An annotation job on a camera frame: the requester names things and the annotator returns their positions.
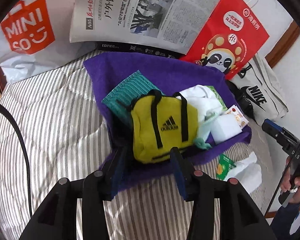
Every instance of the yellow adidas bag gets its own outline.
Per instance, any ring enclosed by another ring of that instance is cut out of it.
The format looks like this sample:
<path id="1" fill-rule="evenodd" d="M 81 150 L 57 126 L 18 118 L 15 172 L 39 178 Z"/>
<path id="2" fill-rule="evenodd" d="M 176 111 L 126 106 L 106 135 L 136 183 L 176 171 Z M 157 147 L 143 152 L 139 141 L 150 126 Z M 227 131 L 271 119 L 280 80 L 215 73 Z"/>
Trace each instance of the yellow adidas bag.
<path id="1" fill-rule="evenodd" d="M 159 90 L 151 90 L 131 104 L 131 116 L 133 155 L 142 163 L 169 159 L 172 147 L 188 147 L 197 135 L 197 109 L 187 104 L 180 93 L 167 97 Z"/>

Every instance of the newspaper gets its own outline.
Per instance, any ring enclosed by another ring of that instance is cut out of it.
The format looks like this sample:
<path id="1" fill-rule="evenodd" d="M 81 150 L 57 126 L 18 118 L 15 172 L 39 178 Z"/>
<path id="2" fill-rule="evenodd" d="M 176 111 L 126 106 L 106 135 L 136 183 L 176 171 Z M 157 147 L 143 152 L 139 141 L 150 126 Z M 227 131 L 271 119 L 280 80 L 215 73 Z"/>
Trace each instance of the newspaper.
<path id="1" fill-rule="evenodd" d="M 70 42 L 117 41 L 186 54 L 219 0 L 75 0 Z"/>

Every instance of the cartoon panda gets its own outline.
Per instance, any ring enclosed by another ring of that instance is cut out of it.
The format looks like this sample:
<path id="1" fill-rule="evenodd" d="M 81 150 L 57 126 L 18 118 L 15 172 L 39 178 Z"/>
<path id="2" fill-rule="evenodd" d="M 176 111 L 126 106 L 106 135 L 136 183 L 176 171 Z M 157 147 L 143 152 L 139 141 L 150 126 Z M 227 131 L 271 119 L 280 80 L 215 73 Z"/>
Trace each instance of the cartoon panda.
<path id="1" fill-rule="evenodd" d="M 242 59 L 244 47 L 235 34 L 217 34 L 207 44 L 196 64 L 215 67 L 225 75 Z"/>

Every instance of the dark blue sleeve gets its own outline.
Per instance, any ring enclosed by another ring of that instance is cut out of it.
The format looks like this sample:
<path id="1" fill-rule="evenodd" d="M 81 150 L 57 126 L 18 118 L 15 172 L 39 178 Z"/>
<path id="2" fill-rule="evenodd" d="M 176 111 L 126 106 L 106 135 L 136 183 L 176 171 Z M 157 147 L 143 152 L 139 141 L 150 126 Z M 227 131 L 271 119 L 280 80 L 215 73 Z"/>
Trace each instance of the dark blue sleeve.
<path id="1" fill-rule="evenodd" d="M 291 240 L 291 225 L 299 212 L 300 203 L 280 207 L 271 223 L 272 231 L 278 240 Z"/>

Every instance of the bed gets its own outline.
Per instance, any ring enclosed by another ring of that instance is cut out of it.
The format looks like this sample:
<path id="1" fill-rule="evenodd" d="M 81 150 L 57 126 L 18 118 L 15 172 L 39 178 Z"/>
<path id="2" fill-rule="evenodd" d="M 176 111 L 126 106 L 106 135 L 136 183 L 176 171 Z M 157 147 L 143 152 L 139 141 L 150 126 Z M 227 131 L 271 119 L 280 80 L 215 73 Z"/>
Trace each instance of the bed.
<path id="1" fill-rule="evenodd" d="M 0 103 L 17 121 L 24 136 L 31 171 L 35 211 L 62 177 L 85 178 L 110 153 L 106 122 L 100 115 L 91 79 L 82 62 L 93 51 L 69 64 L 27 80 L 7 84 Z M 253 120 L 250 144 L 237 143 L 225 154 L 234 161 L 254 151 L 262 184 L 251 197 L 264 213 L 273 193 L 273 168 L 261 127 Z M 215 178 L 218 158 L 198 166 Z M 82 239 L 82 203 L 77 205 L 77 239 Z M 192 203 L 184 202 L 173 175 L 144 182 L 104 202 L 110 239 L 186 239 Z M 26 169 L 12 126 L 0 114 L 0 230 L 18 239 L 29 221 Z M 219 239 L 219 203 L 215 201 L 215 233 Z"/>

